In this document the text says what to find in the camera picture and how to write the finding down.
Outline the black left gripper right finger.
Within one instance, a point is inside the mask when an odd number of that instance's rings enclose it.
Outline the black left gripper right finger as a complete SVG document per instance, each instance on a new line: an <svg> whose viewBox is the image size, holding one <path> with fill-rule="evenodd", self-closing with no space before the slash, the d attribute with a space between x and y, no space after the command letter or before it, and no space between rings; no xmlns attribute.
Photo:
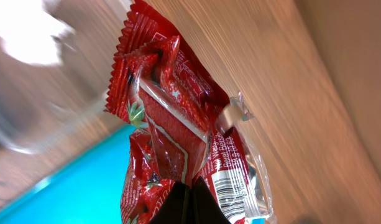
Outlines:
<svg viewBox="0 0 381 224"><path fill-rule="evenodd" d="M190 190L188 223L230 224L202 177L196 179Z"/></svg>

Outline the large red snack wrapper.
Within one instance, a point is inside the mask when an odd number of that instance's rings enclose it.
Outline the large red snack wrapper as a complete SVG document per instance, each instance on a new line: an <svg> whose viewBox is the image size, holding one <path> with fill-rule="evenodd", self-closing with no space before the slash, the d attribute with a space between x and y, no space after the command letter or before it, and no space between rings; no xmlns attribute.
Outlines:
<svg viewBox="0 0 381 224"><path fill-rule="evenodd" d="M230 97L212 79L177 28L145 1L127 12L113 57L106 111L148 134L163 134L175 146L153 141L162 177L192 187L213 155L217 135L236 133L252 158L261 155L238 130L253 115L242 95ZM272 207L265 223L276 223Z"/></svg>

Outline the white napkin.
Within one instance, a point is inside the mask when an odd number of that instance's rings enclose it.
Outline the white napkin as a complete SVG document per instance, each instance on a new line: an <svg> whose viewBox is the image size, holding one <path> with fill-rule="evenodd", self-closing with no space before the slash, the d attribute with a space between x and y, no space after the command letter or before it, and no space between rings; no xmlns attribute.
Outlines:
<svg viewBox="0 0 381 224"><path fill-rule="evenodd" d="M52 16L61 0L0 0L4 53L29 65L61 65L62 40L75 30Z"/></svg>

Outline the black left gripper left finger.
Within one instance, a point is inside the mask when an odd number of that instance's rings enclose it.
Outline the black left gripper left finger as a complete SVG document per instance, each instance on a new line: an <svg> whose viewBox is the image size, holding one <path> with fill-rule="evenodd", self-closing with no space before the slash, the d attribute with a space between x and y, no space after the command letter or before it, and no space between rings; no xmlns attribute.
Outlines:
<svg viewBox="0 0 381 224"><path fill-rule="evenodd" d="M190 224L190 196L191 190L187 185L175 183L149 224Z"/></svg>

